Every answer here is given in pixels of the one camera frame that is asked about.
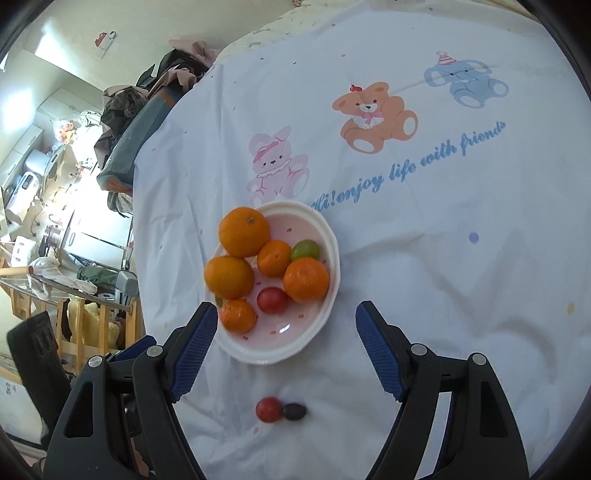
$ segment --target red cherry tomato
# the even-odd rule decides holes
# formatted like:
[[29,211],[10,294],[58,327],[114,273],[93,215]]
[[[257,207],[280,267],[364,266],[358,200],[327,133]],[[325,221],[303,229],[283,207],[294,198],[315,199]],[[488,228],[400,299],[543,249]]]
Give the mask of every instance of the red cherry tomato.
[[262,312],[279,315],[287,310],[289,297],[278,287],[263,288],[256,296],[256,304]]
[[275,397],[263,398],[256,404],[255,413],[260,421],[273,423],[283,418],[283,403]]

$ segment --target green cloth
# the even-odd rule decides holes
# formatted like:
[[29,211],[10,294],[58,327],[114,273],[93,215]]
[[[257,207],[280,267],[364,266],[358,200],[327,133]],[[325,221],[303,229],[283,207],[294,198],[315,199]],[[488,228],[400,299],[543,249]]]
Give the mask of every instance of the green cloth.
[[117,272],[103,267],[80,267],[78,269],[78,280],[86,280],[97,287],[114,287]]

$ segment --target bed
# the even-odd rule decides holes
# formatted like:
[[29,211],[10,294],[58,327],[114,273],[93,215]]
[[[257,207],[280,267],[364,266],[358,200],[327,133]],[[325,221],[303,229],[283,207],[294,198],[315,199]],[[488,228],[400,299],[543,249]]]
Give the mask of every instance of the bed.
[[[355,331],[371,299],[439,355],[486,354],[533,473],[591,384],[589,100],[514,5],[344,3],[304,3],[278,21],[289,33],[265,27],[228,47],[137,156],[134,252],[159,342],[203,299],[217,225],[236,206],[304,202],[341,252],[335,307],[309,346],[253,367],[214,342],[180,423],[208,478],[364,478],[398,408]],[[376,134],[390,115],[395,128]],[[306,157],[297,180],[275,185],[254,162],[274,141]],[[247,189],[257,178],[273,188]],[[254,407],[269,395],[310,414],[261,424]],[[436,461],[446,401],[418,478]]]

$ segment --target plastic bag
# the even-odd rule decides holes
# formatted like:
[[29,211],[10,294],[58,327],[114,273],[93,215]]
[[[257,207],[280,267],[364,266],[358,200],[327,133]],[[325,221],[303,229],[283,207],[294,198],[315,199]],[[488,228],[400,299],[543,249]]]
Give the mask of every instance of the plastic bag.
[[53,122],[53,134],[60,143],[69,144],[74,139],[76,127],[74,120],[55,120]]

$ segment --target orange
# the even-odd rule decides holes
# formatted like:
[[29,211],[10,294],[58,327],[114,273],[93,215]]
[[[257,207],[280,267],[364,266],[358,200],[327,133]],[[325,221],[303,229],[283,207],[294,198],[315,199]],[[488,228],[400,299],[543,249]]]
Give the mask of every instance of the orange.
[[233,300],[246,297],[252,290],[255,274],[243,258],[215,257],[203,270],[205,285],[215,295]]
[[228,332],[246,333],[256,323],[256,313],[246,300],[230,300],[219,309],[219,319]]
[[291,263],[291,247],[282,240],[267,242],[256,257],[260,272],[271,278],[281,278]]
[[323,299],[329,283],[329,273],[324,266],[310,257],[290,263],[283,276],[285,293],[296,303]]
[[218,234],[222,246],[233,257],[254,257],[271,240],[271,229],[263,214],[238,207],[220,222]]

